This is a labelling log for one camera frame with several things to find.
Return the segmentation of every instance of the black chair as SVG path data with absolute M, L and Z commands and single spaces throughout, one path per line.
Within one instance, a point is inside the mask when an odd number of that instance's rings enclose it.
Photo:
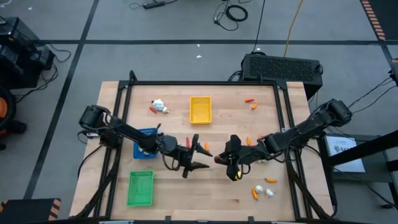
M 13 120 L 16 114 L 16 100 L 14 95 L 0 85 L 0 137 L 7 133 L 22 134 L 26 124 Z M 5 150 L 6 145 L 0 143 L 0 150 Z

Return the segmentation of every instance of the black floor stripe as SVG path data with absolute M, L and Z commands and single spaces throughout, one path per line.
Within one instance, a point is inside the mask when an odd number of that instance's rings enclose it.
M 70 84 L 72 82 L 72 78 L 75 74 L 76 66 L 78 64 L 81 51 L 83 50 L 84 40 L 87 38 L 87 34 L 90 29 L 90 25 L 93 22 L 93 18 L 95 15 L 96 8 L 98 6 L 98 2 L 99 2 L 99 0 L 94 0 L 93 5 L 91 7 L 90 14 L 88 15 L 85 28 L 83 29 L 83 33 L 81 34 L 81 37 L 80 37 L 80 43 L 76 49 L 75 56 L 73 57 L 72 63 L 70 65 L 69 72 L 68 72 L 67 78 L 65 80 L 65 83 L 63 84 L 61 95 L 60 95 L 60 98 L 58 99 L 57 106 L 55 107 L 55 111 L 52 116 L 49 129 L 47 130 L 47 134 L 45 135 L 45 139 L 44 139 L 42 148 L 40 150 L 39 157 L 37 158 L 36 165 L 34 167 L 32 175 L 30 177 L 29 184 L 26 188 L 24 199 L 31 199 L 33 196 L 34 190 L 37 185 L 37 181 L 39 180 L 40 173 L 43 169 L 45 158 L 49 151 L 49 147 L 50 147 L 51 140 L 52 140 L 54 132 L 55 132 L 55 128 L 57 127 L 58 121 L 60 119 L 63 104 L 65 103 L 65 99 L 67 98 L 67 94 L 68 94 Z
M 80 44 L 80 40 L 38 40 L 41 44 Z M 98 45 L 254 44 L 255 40 L 84 40 Z M 286 40 L 259 40 L 258 44 L 285 45 Z M 398 40 L 290 40 L 289 45 L 398 45 Z

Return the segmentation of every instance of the small white toy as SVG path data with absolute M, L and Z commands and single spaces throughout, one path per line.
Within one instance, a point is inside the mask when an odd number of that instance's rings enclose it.
M 261 185 L 257 185 L 254 189 L 256 190 L 257 194 L 262 194 L 264 192 L 264 188 Z
M 164 103 L 161 99 L 157 100 L 152 100 L 152 106 L 155 108 L 157 111 L 161 111 L 163 113 L 169 113 L 168 109 L 166 106 L 164 106 Z
M 271 189 L 267 189 L 266 190 L 266 195 L 267 195 L 267 197 L 272 197 L 272 196 L 274 196 L 274 193 L 272 192 Z

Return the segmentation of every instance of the white paper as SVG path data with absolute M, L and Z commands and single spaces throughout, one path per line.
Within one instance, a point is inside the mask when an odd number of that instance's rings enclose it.
M 352 138 L 334 136 L 327 136 L 326 144 L 328 146 L 330 156 L 334 156 L 335 154 L 339 154 L 356 146 L 356 142 Z M 356 159 L 354 161 L 340 164 L 335 167 L 343 172 L 365 172 L 365 168 L 363 167 L 361 159 Z

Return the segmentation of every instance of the black metal frame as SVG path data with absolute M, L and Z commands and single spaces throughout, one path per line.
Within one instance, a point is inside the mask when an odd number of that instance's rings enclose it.
M 284 117 L 282 113 L 282 106 L 280 104 L 280 96 L 279 96 L 279 86 L 276 84 L 276 82 L 270 81 L 270 82 L 196 82 L 196 81 L 137 81 L 137 78 L 135 74 L 131 71 L 130 72 L 130 80 L 129 81 L 119 81 L 119 86 L 118 86 L 118 92 L 116 94 L 116 100 L 115 100 L 115 106 L 114 106 L 114 111 L 113 115 L 117 116 L 119 113 L 119 107 L 120 107 L 120 102 L 121 102 L 121 95 L 122 92 L 125 88 L 127 88 L 127 95 L 126 99 L 124 102 L 124 109 L 123 109 L 123 115 L 122 115 L 122 120 L 126 122 L 127 120 L 127 112 L 131 100 L 131 91 L 132 91 L 132 86 L 133 85 L 229 85 L 229 86 L 272 86 L 274 90 L 274 96 L 275 96 L 275 105 L 277 109 L 277 115 L 278 115 L 278 122 L 279 122 L 279 127 L 280 130 L 285 127 L 284 124 Z M 293 119 L 293 113 L 292 113 L 292 108 L 290 105 L 290 100 L 289 100 L 289 94 L 287 93 L 287 89 L 283 89 L 284 92 L 284 100 L 285 100 L 285 105 L 287 109 L 287 116 L 289 120 L 289 126 L 293 127 L 294 126 L 294 119 Z M 107 148 L 105 152 L 105 157 L 104 157 L 104 163 L 101 171 L 101 179 L 99 184 L 101 185 L 104 182 L 104 179 L 106 177 L 106 174 L 108 172 L 108 167 L 109 167 L 109 160 L 111 157 L 111 151 L 112 149 Z M 114 162 L 116 162 L 116 166 L 119 167 L 119 162 L 120 162 L 120 155 L 121 155 L 121 147 L 116 149 L 116 154 L 114 156 Z M 299 157 L 299 152 L 296 152 L 296 158 L 297 158 L 297 169 L 298 169 L 298 175 L 301 179 L 301 181 L 306 185 L 305 182 L 305 176 L 304 176 L 304 170 L 302 166 L 302 161 L 301 158 Z M 105 216 L 110 218 L 111 217 L 111 211 L 112 211 L 112 206 L 113 206 L 113 198 L 114 198 L 114 192 L 116 190 L 116 179 L 117 179 L 117 173 L 114 176 L 113 180 L 110 183 L 110 188 L 109 188 L 109 197 L 108 201 L 106 204 L 106 213 Z M 294 217 L 296 220 L 301 219 L 300 215 L 300 206 L 299 206 L 299 201 L 297 198 L 297 191 L 295 188 L 294 181 L 289 177 L 289 187 L 290 187 L 290 194 L 292 197 L 292 206 L 293 206 L 293 211 L 294 211 Z M 101 204 L 102 204 L 102 198 L 99 199 L 96 203 L 95 210 L 94 210 L 94 217 L 98 217 L 100 215 L 100 209 L 101 209 Z M 304 199 L 304 205 L 305 205 L 305 213 L 307 218 L 313 218 L 312 217 L 312 209 L 310 207 L 310 204 L 308 203 L 307 199 Z M 249 220 L 254 221 L 253 217 L 248 217 Z

